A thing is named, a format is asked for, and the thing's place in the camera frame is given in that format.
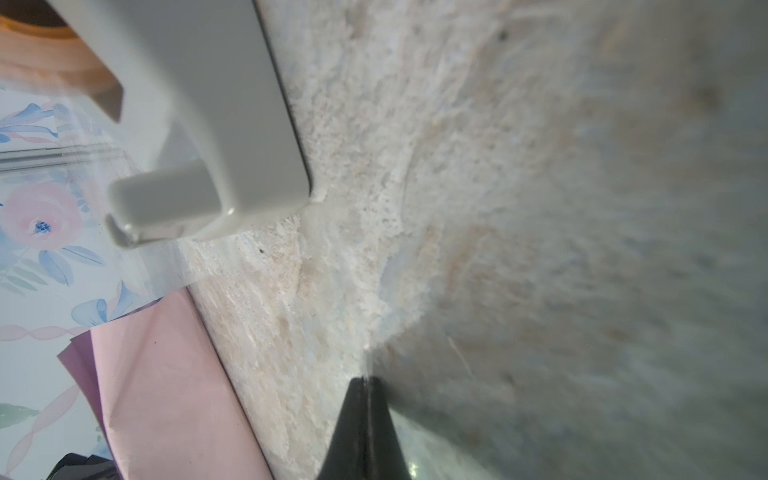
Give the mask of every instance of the floral wallpaper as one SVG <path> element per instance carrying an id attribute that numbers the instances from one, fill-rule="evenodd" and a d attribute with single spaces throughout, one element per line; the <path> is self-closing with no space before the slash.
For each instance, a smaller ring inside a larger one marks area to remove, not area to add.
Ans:
<path id="1" fill-rule="evenodd" d="M 67 99 L 0 88 L 0 152 L 108 141 Z"/>
<path id="2" fill-rule="evenodd" d="M 109 452 L 56 356 L 73 336 L 157 297 L 121 275 L 85 167 L 0 174 L 0 475 L 45 478 L 63 455 Z"/>

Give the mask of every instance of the pink paper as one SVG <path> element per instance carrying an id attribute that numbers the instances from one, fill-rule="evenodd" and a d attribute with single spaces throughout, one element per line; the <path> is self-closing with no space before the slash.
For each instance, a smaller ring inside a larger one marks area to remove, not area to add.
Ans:
<path id="1" fill-rule="evenodd" d="M 100 402 L 91 407 L 101 408 L 125 480 L 271 480 L 186 290 L 97 326 L 90 335 L 96 382 L 87 378 L 87 340 L 80 348 L 73 342 L 61 359 L 78 385 L 90 386 L 84 388 L 87 397 L 97 385 Z"/>

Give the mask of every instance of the orange wooden object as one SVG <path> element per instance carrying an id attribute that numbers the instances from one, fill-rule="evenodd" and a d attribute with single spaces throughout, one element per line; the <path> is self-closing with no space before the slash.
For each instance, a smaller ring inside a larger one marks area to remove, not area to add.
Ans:
<path id="1" fill-rule="evenodd" d="M 0 15 L 0 79 L 46 94 L 98 94 L 118 80 L 68 26 L 44 27 Z"/>

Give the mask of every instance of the marble surface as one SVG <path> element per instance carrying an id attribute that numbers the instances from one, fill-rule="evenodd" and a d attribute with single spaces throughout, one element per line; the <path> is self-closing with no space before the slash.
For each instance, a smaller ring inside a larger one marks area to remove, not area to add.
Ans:
<path id="1" fill-rule="evenodd" d="M 311 201 L 183 245 L 278 480 L 367 369 L 416 478 L 768 475 L 768 4 L 257 3 Z"/>

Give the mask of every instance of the black object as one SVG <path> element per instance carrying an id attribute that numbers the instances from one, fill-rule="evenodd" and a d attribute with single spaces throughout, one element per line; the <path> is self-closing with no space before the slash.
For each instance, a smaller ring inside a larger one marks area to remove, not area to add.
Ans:
<path id="1" fill-rule="evenodd" d="M 91 455 L 68 453 L 58 461 L 46 480 L 119 480 L 114 462 Z"/>
<path id="2" fill-rule="evenodd" d="M 0 15 L 38 27 L 67 26 L 45 0 L 0 0 Z"/>
<path id="3" fill-rule="evenodd" d="M 349 382 L 317 480 L 411 480 L 380 379 Z"/>

